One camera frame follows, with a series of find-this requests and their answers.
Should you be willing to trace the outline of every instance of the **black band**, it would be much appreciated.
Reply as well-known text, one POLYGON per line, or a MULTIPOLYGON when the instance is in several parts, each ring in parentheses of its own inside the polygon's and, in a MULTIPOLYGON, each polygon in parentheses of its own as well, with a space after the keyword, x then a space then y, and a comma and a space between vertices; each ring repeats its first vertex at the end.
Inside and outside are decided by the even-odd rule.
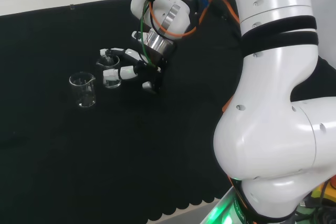
POLYGON ((240 47, 242 49, 242 54, 245 57, 260 51, 279 47, 318 44, 319 37, 314 31, 292 31, 268 37, 241 40, 240 47))
POLYGON ((301 29, 317 29, 316 19, 313 16, 296 16, 260 25, 242 36, 243 56, 279 47, 319 44, 317 33, 294 31, 301 29))
POLYGON ((296 16, 283 18, 260 25, 242 36, 242 40, 254 39, 255 37, 267 37, 287 31, 300 29, 317 29, 316 19, 313 16, 296 16))

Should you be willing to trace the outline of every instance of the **cable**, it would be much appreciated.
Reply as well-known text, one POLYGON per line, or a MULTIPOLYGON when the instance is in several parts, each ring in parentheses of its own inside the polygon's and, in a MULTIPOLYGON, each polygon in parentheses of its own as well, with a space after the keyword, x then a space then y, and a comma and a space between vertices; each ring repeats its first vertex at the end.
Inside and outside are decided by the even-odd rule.
POLYGON ((328 186, 329 181, 330 181, 330 179, 328 179, 323 184, 320 199, 319 199, 319 205, 315 206, 314 211, 312 213, 308 214, 308 215, 305 215, 305 214, 302 214, 302 213, 296 211, 296 214, 298 215, 298 217, 296 218, 296 222, 303 221, 303 220, 310 220, 311 218, 313 218, 314 224, 318 224, 318 218, 322 214, 323 224, 328 224, 328 222, 325 221, 325 218, 327 218, 326 216, 330 216, 331 215, 330 212, 335 212, 336 211, 335 207, 324 206, 322 204, 323 199, 324 199, 324 195, 326 193, 325 190, 328 186))
MULTIPOLYGON (((202 14, 201 14, 201 17, 200 17, 200 21, 199 23, 201 23, 204 19, 204 16, 210 6, 210 3, 211 3, 212 0, 209 0, 209 4, 208 6, 203 10, 202 14)), ((170 31, 167 31, 166 29, 164 29, 164 27, 158 22, 157 18, 155 17, 154 15, 154 12, 153 12, 153 8, 152 8, 152 3, 149 3, 149 10, 151 12, 151 16, 153 17, 155 23, 160 27, 161 30, 163 30, 166 34, 169 34, 173 37, 184 37, 184 36, 187 36, 187 35, 190 35, 194 32, 196 32, 196 27, 194 27, 191 31, 187 32, 187 33, 184 33, 184 34, 175 34, 175 33, 172 33, 170 31)))
POLYGON ((232 8, 231 4, 229 3, 229 1, 228 0, 222 0, 222 1, 226 4, 227 8, 229 9, 229 12, 233 16, 233 18, 237 21, 237 23, 240 23, 239 18, 236 15, 235 11, 233 10, 233 8, 232 8))
POLYGON ((144 42, 143 42, 143 23, 144 23, 143 17, 144 17, 144 14, 145 14, 145 9, 146 9, 147 4, 148 4, 148 1, 145 1, 145 4, 144 4, 144 6, 143 6, 143 10, 142 10, 142 17, 141 17, 141 19, 140 19, 140 22, 141 22, 141 24, 140 24, 140 38, 141 38, 141 45, 142 45, 143 53, 144 53, 144 55, 145 55, 145 57, 146 57, 148 63, 149 63, 150 65, 152 65, 152 61, 151 61, 151 59, 150 59, 150 58, 148 57, 148 55, 147 55, 146 48, 145 48, 145 44, 144 44, 144 42))

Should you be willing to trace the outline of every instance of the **green cable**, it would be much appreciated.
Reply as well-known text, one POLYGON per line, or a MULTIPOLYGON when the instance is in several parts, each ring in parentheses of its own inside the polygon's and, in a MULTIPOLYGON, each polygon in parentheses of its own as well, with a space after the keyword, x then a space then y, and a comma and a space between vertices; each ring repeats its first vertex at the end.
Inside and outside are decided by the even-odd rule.
POLYGON ((147 4, 148 4, 148 1, 145 2, 145 5, 144 5, 143 11, 142 11, 142 17, 141 17, 141 20, 140 20, 140 23, 141 23, 141 25, 140 25, 140 38, 141 38, 141 45, 142 45, 143 54, 145 55, 148 63, 150 65, 153 65, 151 59, 147 55, 147 52, 146 52, 146 49, 145 49, 145 44, 143 42, 143 17, 145 15, 145 7, 146 7, 147 4))

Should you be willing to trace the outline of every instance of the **robotic hand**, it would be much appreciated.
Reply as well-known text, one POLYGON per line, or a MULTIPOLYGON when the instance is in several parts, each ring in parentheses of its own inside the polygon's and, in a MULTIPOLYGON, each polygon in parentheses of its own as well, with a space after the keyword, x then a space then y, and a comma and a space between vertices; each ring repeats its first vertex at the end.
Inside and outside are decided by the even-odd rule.
MULTIPOLYGON (((242 211, 247 221, 279 223, 336 174, 336 98, 290 102, 293 88, 313 73, 318 60, 310 0, 236 2, 244 67, 216 128, 214 149, 222 169, 234 178, 236 216, 242 211)), ((172 34, 190 25, 180 0, 133 0, 131 10, 166 39, 181 38, 172 34)), ((237 217, 234 223, 244 221, 237 217)))
POLYGON ((130 80, 138 77, 138 74, 145 74, 149 81, 143 83, 142 88, 150 93, 157 93, 161 86, 162 69, 160 67, 148 67, 148 61, 145 57, 132 49, 101 49, 100 58, 96 63, 102 69, 103 84, 106 87, 113 87, 111 83, 119 80, 130 80), (124 61, 130 66, 110 68, 109 59, 118 56, 119 61, 124 61))

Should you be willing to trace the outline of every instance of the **black cloth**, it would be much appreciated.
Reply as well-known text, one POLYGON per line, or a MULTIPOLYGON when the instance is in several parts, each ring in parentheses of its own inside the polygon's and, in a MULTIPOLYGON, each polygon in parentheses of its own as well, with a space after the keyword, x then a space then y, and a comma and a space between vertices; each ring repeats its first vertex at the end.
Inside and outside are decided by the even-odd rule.
MULTIPOLYGON (((179 42, 162 92, 96 84, 97 106, 75 108, 69 76, 97 75, 102 48, 133 48, 131 0, 0 17, 0 221, 146 223, 230 188, 213 152, 222 106, 242 70, 231 25, 210 8, 179 42)), ((324 60, 293 100, 336 95, 324 60)))

